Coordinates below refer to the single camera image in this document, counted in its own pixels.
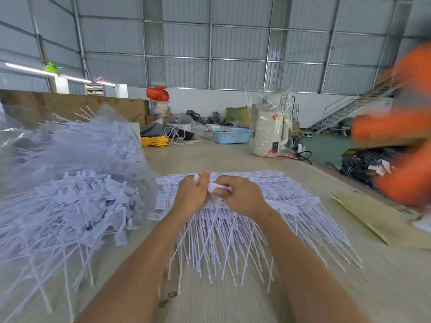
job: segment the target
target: staircase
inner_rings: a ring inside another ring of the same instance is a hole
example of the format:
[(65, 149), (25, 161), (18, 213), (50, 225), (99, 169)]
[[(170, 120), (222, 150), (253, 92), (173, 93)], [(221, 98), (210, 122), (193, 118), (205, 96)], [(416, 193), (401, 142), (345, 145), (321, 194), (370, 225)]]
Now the staircase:
[(323, 118), (311, 125), (309, 128), (316, 130), (316, 133), (321, 133), (324, 130), (336, 126), (341, 120), (347, 118), (347, 116), (362, 108), (365, 104), (375, 101), (380, 97), (385, 97), (393, 92), (398, 87), (391, 79), (380, 81), (376, 86), (368, 92), (357, 95), (354, 97), (345, 96), (347, 99), (345, 102), (333, 107), (338, 101), (328, 105), (323, 112)]

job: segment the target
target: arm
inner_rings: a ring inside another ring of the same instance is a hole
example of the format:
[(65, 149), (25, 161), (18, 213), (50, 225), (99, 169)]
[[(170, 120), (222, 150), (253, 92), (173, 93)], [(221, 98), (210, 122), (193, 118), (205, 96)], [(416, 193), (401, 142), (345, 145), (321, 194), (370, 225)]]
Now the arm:
[(369, 323), (323, 263), (265, 202), (256, 184), (230, 176), (221, 176), (216, 183), (230, 186), (232, 193), (219, 188), (214, 194), (238, 214), (251, 217), (268, 241), (297, 323)]
[(100, 289), (75, 323), (150, 322), (178, 233), (209, 200), (209, 171), (184, 178), (172, 210)]

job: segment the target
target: fluorescent light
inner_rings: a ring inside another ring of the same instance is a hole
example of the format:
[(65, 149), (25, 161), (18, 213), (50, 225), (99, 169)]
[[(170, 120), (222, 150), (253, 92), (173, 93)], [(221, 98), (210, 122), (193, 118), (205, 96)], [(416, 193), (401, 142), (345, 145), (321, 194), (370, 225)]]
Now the fluorescent light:
[(77, 77), (70, 77), (70, 76), (66, 76), (66, 79), (69, 79), (70, 81), (79, 81), (81, 83), (91, 83), (91, 81), (87, 80), (87, 79), (83, 79), (83, 78), (77, 78)]
[(24, 71), (35, 72), (36, 74), (47, 75), (47, 76), (54, 76), (54, 77), (57, 76), (57, 74), (55, 74), (53, 72), (48, 72), (48, 71), (45, 71), (45, 70), (40, 70), (40, 69), (35, 69), (35, 68), (30, 68), (30, 67), (24, 67), (24, 66), (20, 66), (18, 64), (13, 64), (13, 63), (8, 63), (8, 62), (5, 62), (4, 64), (7, 67), (11, 67), (11, 68), (19, 69), (19, 70), (24, 70)]
[(107, 83), (106, 81), (101, 81), (101, 82), (99, 82), (99, 84), (115, 87), (115, 84), (113, 84), (113, 83)]

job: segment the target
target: basket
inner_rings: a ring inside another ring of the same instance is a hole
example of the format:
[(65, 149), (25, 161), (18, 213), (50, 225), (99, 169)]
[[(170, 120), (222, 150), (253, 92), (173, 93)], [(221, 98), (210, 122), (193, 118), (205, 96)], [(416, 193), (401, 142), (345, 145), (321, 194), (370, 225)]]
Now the basket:
[(212, 129), (214, 141), (219, 144), (245, 144), (250, 138), (250, 129), (247, 128)]

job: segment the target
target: hand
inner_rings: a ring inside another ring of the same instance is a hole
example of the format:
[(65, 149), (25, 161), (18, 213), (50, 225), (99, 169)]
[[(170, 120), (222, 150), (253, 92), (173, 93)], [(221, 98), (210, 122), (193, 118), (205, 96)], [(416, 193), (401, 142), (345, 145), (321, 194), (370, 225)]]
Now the hand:
[(209, 170), (205, 169), (196, 181), (193, 176), (187, 176), (180, 181), (174, 205), (171, 211), (179, 212), (190, 219), (209, 200), (208, 192)]
[(213, 194), (223, 198), (226, 204), (238, 214), (254, 219), (271, 208), (263, 198), (259, 186), (249, 179), (238, 176), (220, 176), (215, 183), (232, 188), (232, 192), (225, 188), (216, 188)]

